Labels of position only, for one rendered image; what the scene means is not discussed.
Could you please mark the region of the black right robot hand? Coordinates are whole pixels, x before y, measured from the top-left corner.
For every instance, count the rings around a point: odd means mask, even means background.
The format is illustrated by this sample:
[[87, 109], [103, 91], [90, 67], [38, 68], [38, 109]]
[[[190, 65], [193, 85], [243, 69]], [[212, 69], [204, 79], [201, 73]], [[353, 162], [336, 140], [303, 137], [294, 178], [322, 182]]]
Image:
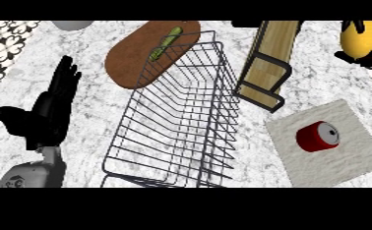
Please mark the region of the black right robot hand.
[[[357, 32], [362, 33], [366, 30], [372, 31], [372, 21], [362, 21], [362, 20], [356, 20], [356, 21], [342, 21], [341, 22], [341, 32], [345, 31], [345, 29], [354, 26], [357, 29]], [[342, 61], [345, 61], [348, 64], [357, 64], [360, 67], [372, 70], [372, 51], [369, 52], [369, 54], [362, 57], [360, 59], [353, 59], [344, 52], [342, 49], [339, 51], [336, 51], [334, 53], [334, 56], [341, 59]]]

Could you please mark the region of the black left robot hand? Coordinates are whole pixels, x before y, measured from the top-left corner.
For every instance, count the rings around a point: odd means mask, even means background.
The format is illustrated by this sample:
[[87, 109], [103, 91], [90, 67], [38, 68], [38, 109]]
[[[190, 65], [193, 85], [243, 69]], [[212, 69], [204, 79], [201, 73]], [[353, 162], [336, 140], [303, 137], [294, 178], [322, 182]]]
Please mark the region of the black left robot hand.
[[13, 106], [0, 106], [0, 122], [7, 133], [26, 140], [26, 150], [57, 146], [66, 136], [71, 103], [77, 92], [81, 73], [72, 58], [62, 56], [47, 91], [35, 101], [31, 111]]

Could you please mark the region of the yellow lemon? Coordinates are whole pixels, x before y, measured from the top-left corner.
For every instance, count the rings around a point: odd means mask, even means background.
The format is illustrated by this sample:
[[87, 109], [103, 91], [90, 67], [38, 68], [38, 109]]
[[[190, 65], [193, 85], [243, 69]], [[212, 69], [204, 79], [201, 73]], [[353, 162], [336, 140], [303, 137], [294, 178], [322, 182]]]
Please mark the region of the yellow lemon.
[[354, 26], [350, 26], [339, 36], [342, 52], [353, 58], [360, 59], [372, 51], [372, 31], [359, 33]]

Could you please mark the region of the pale grey placemat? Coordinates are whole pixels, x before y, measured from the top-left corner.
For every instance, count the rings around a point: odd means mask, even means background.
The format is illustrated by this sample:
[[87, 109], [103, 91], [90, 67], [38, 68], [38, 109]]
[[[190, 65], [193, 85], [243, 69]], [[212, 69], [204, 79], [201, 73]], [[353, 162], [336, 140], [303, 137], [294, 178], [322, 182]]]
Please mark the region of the pale grey placemat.
[[[335, 126], [339, 144], [305, 152], [297, 132], [319, 121]], [[266, 128], [294, 187], [331, 187], [372, 171], [372, 135], [342, 99], [267, 122]]]

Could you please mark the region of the brown oval cutting board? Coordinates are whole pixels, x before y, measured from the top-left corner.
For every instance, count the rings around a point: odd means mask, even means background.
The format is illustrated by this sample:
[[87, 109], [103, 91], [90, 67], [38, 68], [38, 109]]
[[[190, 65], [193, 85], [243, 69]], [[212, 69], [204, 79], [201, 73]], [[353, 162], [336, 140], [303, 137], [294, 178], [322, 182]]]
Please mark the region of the brown oval cutting board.
[[[158, 60], [150, 61], [149, 54], [174, 27], [181, 27], [183, 33]], [[189, 51], [199, 37], [198, 21], [146, 22], [117, 43], [106, 55], [105, 69], [117, 85], [128, 89], [148, 86]]]

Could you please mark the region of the black white patterned panel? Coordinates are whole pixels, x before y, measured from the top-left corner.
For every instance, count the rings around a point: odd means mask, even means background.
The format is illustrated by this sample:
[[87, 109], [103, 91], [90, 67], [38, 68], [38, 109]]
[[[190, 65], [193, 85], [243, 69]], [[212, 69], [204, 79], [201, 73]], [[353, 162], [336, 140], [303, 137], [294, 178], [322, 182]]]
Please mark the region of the black white patterned panel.
[[0, 21], [0, 81], [15, 64], [40, 21]]

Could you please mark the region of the red can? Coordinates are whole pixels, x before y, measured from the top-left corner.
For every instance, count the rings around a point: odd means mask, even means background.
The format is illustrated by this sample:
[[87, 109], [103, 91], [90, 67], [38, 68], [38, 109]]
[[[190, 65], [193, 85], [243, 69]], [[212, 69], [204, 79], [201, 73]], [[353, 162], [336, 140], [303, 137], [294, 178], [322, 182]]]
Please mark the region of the red can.
[[329, 122], [319, 121], [298, 130], [295, 139], [305, 152], [316, 152], [338, 146], [339, 133]]

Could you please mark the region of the black object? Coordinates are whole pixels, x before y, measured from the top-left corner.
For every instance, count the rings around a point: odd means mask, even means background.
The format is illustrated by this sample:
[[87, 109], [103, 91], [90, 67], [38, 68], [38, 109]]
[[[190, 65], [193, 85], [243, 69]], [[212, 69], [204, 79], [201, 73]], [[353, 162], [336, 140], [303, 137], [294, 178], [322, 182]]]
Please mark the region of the black object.
[[252, 21], [242, 21], [242, 20], [236, 21], [236, 20], [233, 20], [232, 21], [232, 26], [235, 28], [258, 28], [260, 25], [261, 25], [261, 22], [263, 21], [260, 21], [260, 20], [252, 20]]

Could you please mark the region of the grey bowl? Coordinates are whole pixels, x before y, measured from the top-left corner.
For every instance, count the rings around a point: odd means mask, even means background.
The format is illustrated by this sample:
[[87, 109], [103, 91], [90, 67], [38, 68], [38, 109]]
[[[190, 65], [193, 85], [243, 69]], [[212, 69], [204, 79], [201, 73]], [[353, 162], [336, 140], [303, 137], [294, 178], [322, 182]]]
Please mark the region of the grey bowl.
[[91, 21], [53, 21], [52, 23], [60, 30], [66, 31], [86, 29], [93, 24]]

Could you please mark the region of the green cucumber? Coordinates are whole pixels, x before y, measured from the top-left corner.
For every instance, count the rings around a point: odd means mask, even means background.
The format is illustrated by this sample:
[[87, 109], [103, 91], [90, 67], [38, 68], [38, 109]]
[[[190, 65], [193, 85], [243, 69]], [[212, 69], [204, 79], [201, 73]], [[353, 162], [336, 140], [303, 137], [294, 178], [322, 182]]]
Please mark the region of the green cucumber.
[[165, 36], [165, 38], [161, 41], [159, 46], [152, 50], [149, 54], [149, 60], [156, 61], [161, 54], [164, 53], [164, 50], [167, 47], [174, 43], [176, 39], [180, 37], [180, 34], [183, 33], [183, 28], [181, 27], [174, 27]]

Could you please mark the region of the wooden shelf with black frame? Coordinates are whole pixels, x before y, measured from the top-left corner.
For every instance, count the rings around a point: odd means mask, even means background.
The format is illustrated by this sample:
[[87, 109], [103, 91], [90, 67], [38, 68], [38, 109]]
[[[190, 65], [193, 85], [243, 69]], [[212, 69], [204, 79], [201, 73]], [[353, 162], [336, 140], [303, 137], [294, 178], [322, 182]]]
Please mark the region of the wooden shelf with black frame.
[[251, 44], [233, 94], [274, 113], [285, 104], [280, 86], [292, 75], [289, 65], [303, 21], [263, 21]]

